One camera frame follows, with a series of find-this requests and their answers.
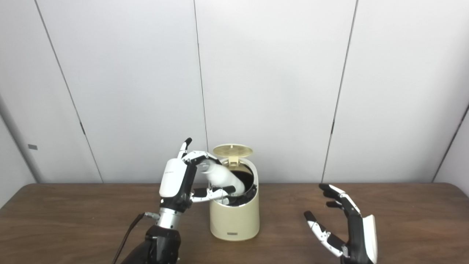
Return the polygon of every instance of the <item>white bottle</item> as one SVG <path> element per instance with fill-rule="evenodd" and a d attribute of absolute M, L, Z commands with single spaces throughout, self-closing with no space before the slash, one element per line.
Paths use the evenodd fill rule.
<path fill-rule="evenodd" d="M 242 195 L 245 192 L 244 184 L 227 167 L 216 164 L 213 160 L 205 160 L 202 164 L 202 173 L 213 187 L 234 186 L 236 191 L 232 196 Z"/>

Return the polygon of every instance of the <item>robotic arm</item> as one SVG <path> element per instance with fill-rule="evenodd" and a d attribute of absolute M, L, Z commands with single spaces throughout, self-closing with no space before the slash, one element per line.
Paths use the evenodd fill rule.
<path fill-rule="evenodd" d="M 324 191 L 325 197 L 335 200 L 326 202 L 326 205 L 342 209 L 348 220 L 348 242 L 344 242 L 326 230 L 310 211 L 306 211 L 306 221 L 321 244 L 340 257 L 341 264 L 376 264 L 378 245 L 374 216 L 363 218 L 358 207 L 343 190 L 329 184 L 319 184 L 319 188 Z"/>
<path fill-rule="evenodd" d="M 235 186 L 228 185 L 195 189 L 192 192 L 197 165 L 210 160 L 210 163 L 204 168 L 206 171 L 210 168 L 223 166 L 216 157 L 205 151 L 187 153 L 191 141 L 191 138 L 184 141 L 177 158 L 170 159 L 166 164 L 159 189 L 159 195 L 161 196 L 159 214 L 146 212 L 135 219 L 122 241 L 113 264 L 117 261 L 130 230 L 143 216 L 151 217 L 157 222 L 148 229 L 145 241 L 138 245 L 124 259 L 122 264 L 175 264 L 178 260 L 178 251 L 181 245 L 178 225 L 182 214 L 191 207 L 193 202 L 223 199 L 223 197 L 237 192 Z M 231 179 L 236 178 L 231 173 L 228 177 Z"/>

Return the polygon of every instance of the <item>white paneled wall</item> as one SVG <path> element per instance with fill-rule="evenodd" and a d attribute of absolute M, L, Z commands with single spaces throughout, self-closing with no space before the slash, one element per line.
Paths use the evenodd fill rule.
<path fill-rule="evenodd" d="M 458 186 L 469 196 L 469 120 L 466 117 L 441 165 L 435 182 Z"/>
<path fill-rule="evenodd" d="M 206 150 L 192 0 L 39 0 L 105 182 L 160 181 Z"/>
<path fill-rule="evenodd" d="M 34 1 L 0 1 L 0 39 L 2 114 L 38 178 L 101 182 Z"/>
<path fill-rule="evenodd" d="M 324 181 L 429 182 L 469 101 L 469 1 L 360 0 Z"/>
<path fill-rule="evenodd" d="M 0 116 L 0 208 L 23 186 L 35 180 Z"/>
<path fill-rule="evenodd" d="M 241 143 L 263 182 L 318 182 L 354 1 L 196 0 L 208 145 Z"/>
<path fill-rule="evenodd" d="M 354 0 L 38 7 L 0 2 L 0 112 L 43 182 L 158 182 L 187 137 L 263 182 L 428 182 L 469 103 L 465 0 L 360 0 L 350 45 Z"/>

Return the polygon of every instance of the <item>trash can lid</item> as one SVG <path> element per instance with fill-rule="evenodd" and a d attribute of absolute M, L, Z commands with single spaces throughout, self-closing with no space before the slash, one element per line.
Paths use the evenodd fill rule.
<path fill-rule="evenodd" d="M 213 148 L 213 152 L 221 157 L 244 158 L 252 154 L 252 149 L 241 144 L 222 144 Z"/>

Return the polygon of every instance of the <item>brown table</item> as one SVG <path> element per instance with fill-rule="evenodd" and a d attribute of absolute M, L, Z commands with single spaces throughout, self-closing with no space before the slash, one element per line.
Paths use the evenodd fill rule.
<path fill-rule="evenodd" d="M 449 184 L 336 184 L 364 216 L 374 214 L 380 264 L 469 263 L 469 199 Z M 0 209 L 0 263 L 108 264 L 138 213 L 157 211 L 157 184 L 33 184 Z M 339 264 L 309 230 L 311 210 L 347 240 L 347 222 L 317 184 L 262 184 L 261 229 L 252 240 L 227 242 L 209 229 L 207 203 L 180 223 L 179 264 Z M 133 230 L 120 261 L 154 223 Z"/>

